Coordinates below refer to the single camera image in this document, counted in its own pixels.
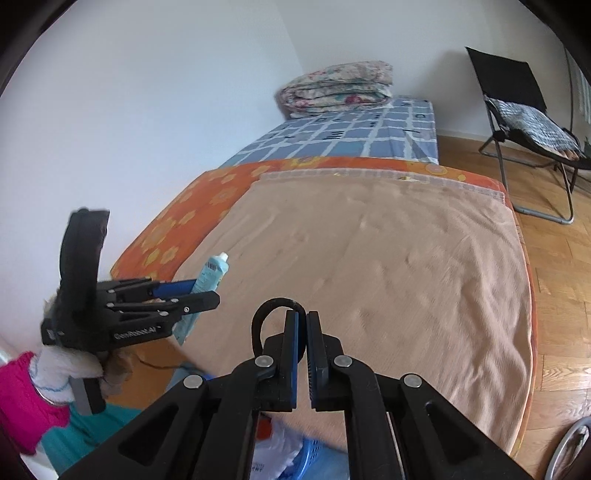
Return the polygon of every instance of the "light blue tube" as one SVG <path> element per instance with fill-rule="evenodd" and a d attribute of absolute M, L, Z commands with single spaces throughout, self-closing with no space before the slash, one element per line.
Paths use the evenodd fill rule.
<path fill-rule="evenodd" d="M 209 260 L 205 262 L 201 273 L 195 280 L 191 293 L 215 291 L 229 268 L 227 253 L 222 252 L 215 257 L 209 257 Z M 181 320 L 173 327 L 173 335 L 179 345 L 182 345 L 187 339 L 198 317 L 199 313 L 183 315 Z"/>

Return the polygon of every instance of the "orange floral bedsheet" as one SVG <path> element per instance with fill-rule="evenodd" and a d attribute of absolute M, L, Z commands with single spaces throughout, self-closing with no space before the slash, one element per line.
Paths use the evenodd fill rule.
<path fill-rule="evenodd" d="M 295 170 L 297 168 L 370 168 L 396 170 L 440 176 L 463 181 L 505 193 L 505 204 L 512 209 L 503 185 L 497 180 L 475 173 L 443 167 L 433 163 L 420 163 L 383 158 L 311 157 L 290 160 L 272 160 L 249 163 L 236 167 L 207 171 L 193 180 L 160 214 L 144 229 L 137 239 L 119 257 L 111 274 L 113 278 L 152 277 L 172 280 L 181 264 L 224 218 L 234 203 L 246 193 L 250 185 L 268 171 Z M 533 286 L 531 267 L 522 240 L 530 286 Z M 537 314 L 533 288 L 532 338 L 533 358 L 537 354 Z M 531 408 L 536 375 L 535 362 L 530 385 L 530 396 L 525 408 L 521 430 L 512 455 L 521 444 Z"/>

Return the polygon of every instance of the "blue mattress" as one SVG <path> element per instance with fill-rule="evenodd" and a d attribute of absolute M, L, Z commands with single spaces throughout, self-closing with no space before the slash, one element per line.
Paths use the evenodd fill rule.
<path fill-rule="evenodd" d="M 439 163 L 433 105 L 428 100 L 397 97 L 384 108 L 288 120 L 222 167 L 315 156 Z"/>

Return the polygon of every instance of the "black chair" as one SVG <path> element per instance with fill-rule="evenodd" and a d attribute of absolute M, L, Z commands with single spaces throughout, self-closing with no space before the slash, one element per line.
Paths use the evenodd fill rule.
<path fill-rule="evenodd" d="M 591 170 L 591 160 L 589 158 L 580 158 L 578 161 L 570 161 L 559 155 L 555 155 L 546 151 L 537 144 L 533 143 L 521 130 L 511 129 L 501 118 L 501 115 L 499 114 L 495 105 L 489 101 L 489 99 L 496 99 L 502 100 L 504 102 L 529 105 L 537 108 L 543 114 L 547 115 L 544 97 L 542 96 L 538 82 L 536 82 L 534 74 L 532 73 L 531 68 L 527 62 L 490 55 L 488 53 L 483 53 L 468 47 L 466 49 L 468 51 L 468 55 L 470 55 L 470 60 L 472 61 L 472 65 L 476 71 L 476 76 L 478 77 L 478 82 L 480 83 L 480 88 L 482 89 L 482 93 L 484 95 L 486 112 L 488 114 L 492 131 L 491 137 L 486 142 L 484 142 L 484 144 L 478 149 L 478 152 L 482 155 L 486 155 L 487 157 L 493 157 L 499 160 L 501 180 L 507 192 L 509 192 L 509 185 L 505 175 L 504 160 L 513 161 L 532 168 L 554 166 L 555 171 L 557 168 L 560 168 L 564 179 L 566 195 L 569 199 L 569 218 L 565 219 L 563 217 L 549 215 L 548 213 L 539 212 L 538 210 L 532 210 L 530 208 L 515 204 L 513 207 L 515 211 L 524 213 L 525 215 L 533 215 L 545 220 L 561 223 L 563 225 L 569 225 L 573 223 L 574 210 L 571 194 L 574 189 L 574 182 L 577 179 L 577 174 L 580 169 Z M 575 140 L 577 140 L 571 132 L 566 129 L 563 130 Z M 550 161 L 544 164 L 537 164 L 519 160 L 517 158 L 503 158 L 500 143 L 503 143 L 506 140 L 510 140 L 534 153 L 537 153 L 538 155 L 549 158 Z M 485 151 L 485 148 L 491 142 L 495 143 L 496 155 Z M 573 176 L 570 181 L 568 180 L 566 170 L 564 169 L 565 165 L 568 165 L 574 169 Z"/>

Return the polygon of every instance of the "magenta sleeve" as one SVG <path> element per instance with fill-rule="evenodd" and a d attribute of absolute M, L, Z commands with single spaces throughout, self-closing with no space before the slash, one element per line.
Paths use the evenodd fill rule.
<path fill-rule="evenodd" d="M 0 426 L 21 453 L 33 455 L 43 434 L 70 421 L 68 406 L 55 407 L 43 400 L 29 376 L 32 352 L 0 367 Z"/>

